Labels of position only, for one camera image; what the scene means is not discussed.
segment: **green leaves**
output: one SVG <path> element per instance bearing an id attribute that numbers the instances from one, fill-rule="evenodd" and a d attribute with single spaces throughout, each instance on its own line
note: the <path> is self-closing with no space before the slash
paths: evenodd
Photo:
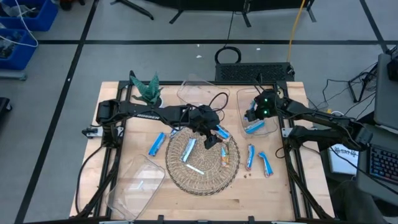
<path id="1" fill-rule="evenodd" d="M 139 93 L 141 94 L 140 97 L 132 96 L 134 99 L 144 101 L 147 104 L 156 104 L 156 101 L 160 97 L 160 91 L 162 90 L 159 89 L 159 78 L 157 76 L 157 73 L 155 73 L 155 76 L 149 82 L 148 86 L 145 86 L 145 84 L 143 84 L 136 77 L 131 77 L 131 81 L 137 87 Z"/>

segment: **plastic container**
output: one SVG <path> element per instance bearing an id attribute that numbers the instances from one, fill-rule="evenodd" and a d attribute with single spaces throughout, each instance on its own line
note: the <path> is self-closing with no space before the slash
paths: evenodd
<path id="1" fill-rule="evenodd" d="M 12 36 L 15 32 L 18 32 L 22 36 L 21 40 L 19 41 L 20 43 L 35 45 L 35 41 L 25 30 L 0 29 L 0 35 L 3 37 L 8 35 Z M 35 50 L 36 47 L 16 45 L 8 58 L 0 58 L 0 68 L 11 70 L 25 69 Z"/>
<path id="2" fill-rule="evenodd" d="M 144 211 L 164 177 L 163 168 L 146 156 L 138 155 L 126 173 L 118 179 L 114 189 L 107 194 L 105 203 L 121 218 L 134 221 Z"/>
<path id="3" fill-rule="evenodd" d="M 3 0 L 7 6 L 16 6 L 15 0 Z M 48 31 L 57 16 L 58 7 L 51 0 L 18 0 L 18 4 L 41 5 L 35 18 L 24 17 L 26 26 L 31 31 Z M 25 29 L 20 17 L 0 17 L 0 23 L 9 29 Z"/>
<path id="4" fill-rule="evenodd" d="M 194 74 L 188 76 L 180 89 L 177 91 L 177 96 L 180 98 L 181 104 L 192 104 L 195 106 L 209 105 L 210 101 L 219 93 L 226 93 L 229 96 L 229 89 L 220 88 L 209 82 L 198 78 Z M 212 109 L 222 108 L 226 103 L 224 95 L 218 96 L 211 104 Z"/>
<path id="5" fill-rule="evenodd" d="M 259 128 L 254 133 L 247 133 L 245 128 L 255 124 L 259 120 L 249 122 L 248 120 L 244 119 L 244 114 L 246 110 L 250 108 L 250 105 L 254 99 L 254 97 L 258 96 L 258 91 L 255 88 L 246 88 L 239 90 L 236 93 L 237 101 L 238 101 L 238 116 L 241 122 L 241 128 L 239 132 L 242 134 L 244 138 L 256 138 L 256 137 L 264 137 L 270 133 L 276 132 L 278 130 L 278 118 L 266 118 L 264 119 L 265 125 Z"/>

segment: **wooden table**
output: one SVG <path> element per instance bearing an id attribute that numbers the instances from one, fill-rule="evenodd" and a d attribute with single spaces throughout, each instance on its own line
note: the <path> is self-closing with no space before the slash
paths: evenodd
<path id="1" fill-rule="evenodd" d="M 98 102 L 115 98 L 117 87 L 117 82 L 102 83 Z M 176 97 L 176 92 L 179 88 L 179 86 L 164 87 L 162 98 L 166 105 L 182 104 L 180 99 Z M 164 215 L 166 220 L 247 220 L 248 216 L 254 215 L 258 221 L 294 220 L 285 160 L 278 159 L 274 155 L 275 151 L 282 146 L 280 131 L 275 131 L 266 137 L 245 139 L 241 134 L 236 93 L 242 89 L 253 89 L 253 87 L 222 86 L 222 88 L 228 88 L 230 95 L 229 103 L 224 109 L 225 119 L 221 122 L 221 125 L 233 135 L 241 153 L 241 165 L 239 166 L 236 178 L 227 189 L 218 194 L 194 196 L 180 190 L 172 182 L 166 171 L 165 181 L 139 219 L 156 220 L 158 215 Z M 303 83 L 288 83 L 288 91 L 291 99 L 308 105 Z M 133 94 L 138 94 L 136 88 L 133 88 Z M 295 124 L 308 128 L 312 127 L 312 123 L 308 121 L 296 121 Z M 161 122 L 142 118 L 132 118 L 127 121 L 123 152 L 119 166 L 119 177 L 126 170 L 126 164 L 134 156 L 138 154 L 147 155 L 149 148 L 161 131 L 169 133 L 170 128 Z M 100 138 L 88 140 L 85 158 L 100 146 L 100 141 Z M 168 139 L 163 143 L 155 157 L 149 157 L 149 159 L 164 169 L 167 141 Z M 252 171 L 248 172 L 245 170 L 248 144 L 254 144 L 257 153 L 264 151 L 268 155 L 269 162 L 274 170 L 272 177 L 264 177 L 263 162 L 257 156 L 254 159 Z M 305 145 L 312 149 L 318 149 L 315 142 L 306 142 Z M 80 209 L 87 204 L 97 189 L 100 181 L 104 152 L 105 150 L 103 149 L 91 158 L 82 173 L 79 193 Z M 333 208 L 320 156 L 305 148 L 301 148 L 301 155 L 309 191 L 325 211 L 333 216 Z M 296 189 L 301 216 L 304 217 L 305 210 L 302 195 L 297 187 Z M 102 215 L 105 208 L 106 205 L 103 204 L 101 206 Z M 75 207 L 72 206 L 70 215 L 75 214 Z"/>

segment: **wicker tray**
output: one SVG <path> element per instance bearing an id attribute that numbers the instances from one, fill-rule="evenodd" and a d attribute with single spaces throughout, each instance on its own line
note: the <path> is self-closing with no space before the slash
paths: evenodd
<path id="1" fill-rule="evenodd" d="M 181 155 L 188 144 L 189 138 L 195 138 L 196 144 L 186 163 L 181 161 Z M 239 169 L 239 149 L 235 140 L 217 143 L 211 149 L 205 149 L 206 137 L 184 128 L 169 142 L 166 151 L 166 168 L 170 178 L 185 192 L 194 195 L 212 195 L 224 190 L 235 178 Z M 229 165 L 221 166 L 221 147 L 229 149 Z M 201 174 L 189 167 L 202 171 Z"/>

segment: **blue storage bin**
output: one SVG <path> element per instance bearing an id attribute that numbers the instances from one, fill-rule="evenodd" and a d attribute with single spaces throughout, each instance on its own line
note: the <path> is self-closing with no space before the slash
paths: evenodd
<path id="1" fill-rule="evenodd" d="M 15 0 L 3 0 L 4 4 L 16 6 Z M 57 16 L 58 6 L 51 0 L 18 0 L 18 4 L 42 5 L 39 14 L 35 18 L 24 17 L 26 26 L 31 31 L 48 31 Z M 0 23 L 9 29 L 25 29 L 20 17 L 0 17 Z"/>
<path id="2" fill-rule="evenodd" d="M 20 43 L 29 45 L 36 44 L 35 40 L 32 39 L 32 37 L 27 33 L 26 30 L 0 29 L 0 35 L 2 35 L 3 37 L 12 36 L 15 32 L 20 33 L 20 35 L 22 36 L 19 41 Z M 25 69 L 35 50 L 36 47 L 16 45 L 8 58 L 0 58 L 0 68 L 12 70 Z"/>

